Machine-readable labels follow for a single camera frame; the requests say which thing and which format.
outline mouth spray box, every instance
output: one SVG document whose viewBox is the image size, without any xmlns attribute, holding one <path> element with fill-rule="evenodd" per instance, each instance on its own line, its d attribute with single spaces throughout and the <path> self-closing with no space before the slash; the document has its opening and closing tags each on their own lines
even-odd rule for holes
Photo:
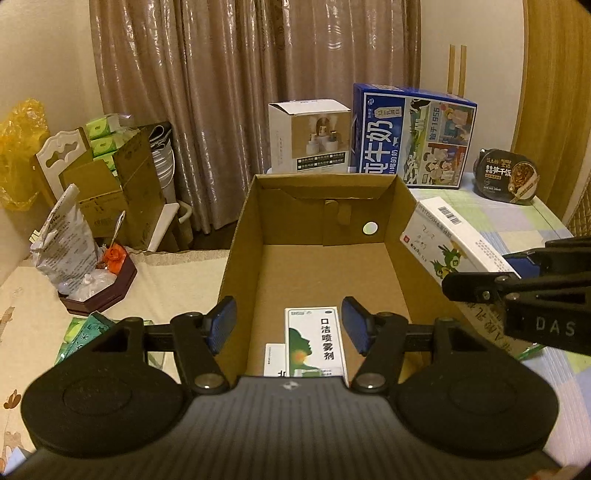
<svg viewBox="0 0 591 480">
<path fill-rule="evenodd" d="M 337 307 L 285 309 L 288 377 L 343 377 L 345 352 Z"/>
</svg>

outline white plastic bag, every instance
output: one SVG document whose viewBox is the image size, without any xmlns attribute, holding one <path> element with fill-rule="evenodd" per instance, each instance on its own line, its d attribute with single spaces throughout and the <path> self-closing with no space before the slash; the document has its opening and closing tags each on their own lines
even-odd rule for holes
<svg viewBox="0 0 591 480">
<path fill-rule="evenodd" d="M 68 296 L 70 300 L 85 301 L 113 284 L 117 275 L 108 270 L 93 270 L 84 275 L 82 285 L 74 293 Z"/>
<path fill-rule="evenodd" d="M 76 291 L 101 254 L 78 207 L 78 187 L 71 184 L 57 201 L 31 245 L 33 264 L 60 293 Z"/>
</svg>

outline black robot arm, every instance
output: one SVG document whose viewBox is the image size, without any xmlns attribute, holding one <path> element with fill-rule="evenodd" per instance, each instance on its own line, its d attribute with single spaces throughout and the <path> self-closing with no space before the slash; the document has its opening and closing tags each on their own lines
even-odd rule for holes
<svg viewBox="0 0 591 480">
<path fill-rule="evenodd" d="M 443 293 L 498 305 L 508 336 L 591 355 L 591 237 L 552 240 L 505 258 L 529 262 L 539 276 L 450 273 Z"/>
</svg>

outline checkered tablecloth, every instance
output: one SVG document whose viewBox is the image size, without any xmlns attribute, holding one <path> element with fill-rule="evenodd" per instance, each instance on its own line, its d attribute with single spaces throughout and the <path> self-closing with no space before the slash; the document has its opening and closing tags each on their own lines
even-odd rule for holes
<svg viewBox="0 0 591 480">
<path fill-rule="evenodd" d="M 474 175 L 465 173 L 459 190 L 412 189 L 412 193 L 417 200 L 444 199 L 503 255 L 572 236 L 538 197 L 531 205 L 495 202 L 476 194 L 473 182 Z"/>
<path fill-rule="evenodd" d="M 465 174 L 460 190 L 412 192 L 417 200 L 443 198 L 502 254 L 572 236 L 539 198 L 527 206 L 494 202 L 473 191 L 473 180 L 473 175 Z M 587 465 L 591 461 L 591 357 L 546 347 L 524 364 L 552 385 L 560 401 L 546 452 L 562 465 Z"/>
</svg>

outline spoon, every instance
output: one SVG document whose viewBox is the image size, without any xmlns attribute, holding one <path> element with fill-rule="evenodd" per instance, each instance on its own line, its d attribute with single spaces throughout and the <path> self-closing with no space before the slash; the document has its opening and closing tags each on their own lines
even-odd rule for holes
<svg viewBox="0 0 591 480">
<path fill-rule="evenodd" d="M 115 233 L 113 233 L 113 240 L 111 240 L 109 248 L 111 248 L 115 243 L 115 239 L 117 238 L 117 235 L 119 235 L 121 225 L 123 225 L 123 220 L 125 220 L 125 210 L 123 210 L 123 212 L 121 212 L 121 214 L 119 215 L 119 218 L 117 218 L 117 223 L 115 224 Z"/>
</svg>

